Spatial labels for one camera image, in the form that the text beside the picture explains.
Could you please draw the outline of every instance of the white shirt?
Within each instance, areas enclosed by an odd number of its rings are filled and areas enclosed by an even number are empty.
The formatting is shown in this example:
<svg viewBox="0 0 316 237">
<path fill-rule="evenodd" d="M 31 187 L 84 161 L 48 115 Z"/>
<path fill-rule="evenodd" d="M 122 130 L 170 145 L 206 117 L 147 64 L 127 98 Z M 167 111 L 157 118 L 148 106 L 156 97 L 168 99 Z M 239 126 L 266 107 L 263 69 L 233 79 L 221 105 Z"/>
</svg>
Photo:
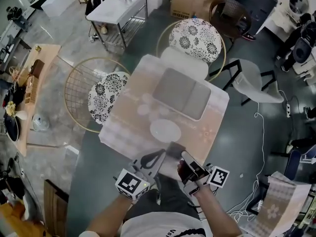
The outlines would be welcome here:
<svg viewBox="0 0 316 237">
<path fill-rule="evenodd" d="M 127 220 L 121 237 L 205 237 L 202 222 L 177 212 L 151 212 Z M 79 237 L 99 237 L 84 232 Z"/>
</svg>

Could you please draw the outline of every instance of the black stripe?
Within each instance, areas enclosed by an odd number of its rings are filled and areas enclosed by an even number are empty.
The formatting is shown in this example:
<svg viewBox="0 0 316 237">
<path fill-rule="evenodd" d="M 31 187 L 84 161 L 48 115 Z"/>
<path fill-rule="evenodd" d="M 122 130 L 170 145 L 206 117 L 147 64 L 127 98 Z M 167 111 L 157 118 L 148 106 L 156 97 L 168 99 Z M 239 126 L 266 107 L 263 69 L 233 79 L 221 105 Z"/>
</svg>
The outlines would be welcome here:
<svg viewBox="0 0 316 237">
<path fill-rule="evenodd" d="M 203 236 L 206 236 L 205 230 L 203 228 L 199 228 L 199 229 L 185 230 L 184 232 L 182 232 L 179 235 L 174 236 L 174 237 L 181 237 L 181 236 L 185 236 L 185 235 L 203 235 Z"/>
</svg>

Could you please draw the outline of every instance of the wooden counter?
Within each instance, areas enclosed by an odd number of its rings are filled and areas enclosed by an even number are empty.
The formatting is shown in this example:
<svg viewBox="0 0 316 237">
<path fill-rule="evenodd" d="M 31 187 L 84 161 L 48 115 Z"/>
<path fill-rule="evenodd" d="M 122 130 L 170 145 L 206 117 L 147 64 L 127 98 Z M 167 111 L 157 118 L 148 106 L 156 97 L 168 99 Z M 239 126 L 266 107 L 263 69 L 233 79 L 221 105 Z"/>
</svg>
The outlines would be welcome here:
<svg viewBox="0 0 316 237">
<path fill-rule="evenodd" d="M 35 50 L 35 46 L 32 48 L 23 69 L 29 69 L 29 67 L 37 59 L 40 59 L 44 63 L 43 69 L 39 76 L 38 88 L 37 88 L 37 93 L 36 93 L 36 102 L 37 102 L 37 99 L 40 95 L 41 86 L 46 79 L 46 75 L 48 71 L 52 67 L 54 59 L 57 57 L 61 46 L 50 45 L 50 44 L 39 44 L 39 46 L 41 47 L 41 51 L 39 53 Z M 25 105 L 23 101 L 17 108 L 18 111 L 24 110 L 28 114 L 28 118 L 26 120 L 19 120 L 20 121 L 20 136 L 16 142 L 13 142 L 17 150 L 20 151 L 20 153 L 23 156 L 26 156 L 26 152 L 27 152 L 28 134 L 30 131 L 31 122 L 34 115 L 36 102 L 35 104 Z"/>
</svg>

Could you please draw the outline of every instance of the wooden chair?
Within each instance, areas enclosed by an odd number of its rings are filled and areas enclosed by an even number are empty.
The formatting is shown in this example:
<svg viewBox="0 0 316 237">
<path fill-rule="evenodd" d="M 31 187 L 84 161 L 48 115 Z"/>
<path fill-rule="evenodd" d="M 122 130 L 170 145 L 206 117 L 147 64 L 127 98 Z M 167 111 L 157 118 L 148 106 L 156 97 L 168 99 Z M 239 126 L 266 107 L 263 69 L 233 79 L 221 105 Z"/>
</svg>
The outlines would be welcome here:
<svg viewBox="0 0 316 237">
<path fill-rule="evenodd" d="M 232 45 L 251 28 L 251 16 L 239 2 L 235 0 L 214 0 L 209 9 L 209 21 L 219 31 L 228 37 Z"/>
</svg>

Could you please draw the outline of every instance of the round cushion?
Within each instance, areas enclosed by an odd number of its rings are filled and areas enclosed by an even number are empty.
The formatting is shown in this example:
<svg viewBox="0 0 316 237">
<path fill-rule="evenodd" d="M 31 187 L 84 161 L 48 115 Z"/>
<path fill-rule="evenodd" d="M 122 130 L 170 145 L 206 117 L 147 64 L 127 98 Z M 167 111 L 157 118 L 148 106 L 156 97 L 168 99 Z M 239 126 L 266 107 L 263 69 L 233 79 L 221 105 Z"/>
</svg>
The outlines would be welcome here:
<svg viewBox="0 0 316 237">
<path fill-rule="evenodd" d="M 113 72 L 106 74 L 101 81 L 93 85 L 88 96 L 88 109 L 98 124 L 103 124 L 108 118 L 128 78 L 128 73 Z"/>
<path fill-rule="evenodd" d="M 210 23 L 199 18 L 185 19 L 175 25 L 169 45 L 205 62 L 213 62 L 221 52 L 221 37 Z"/>
</svg>

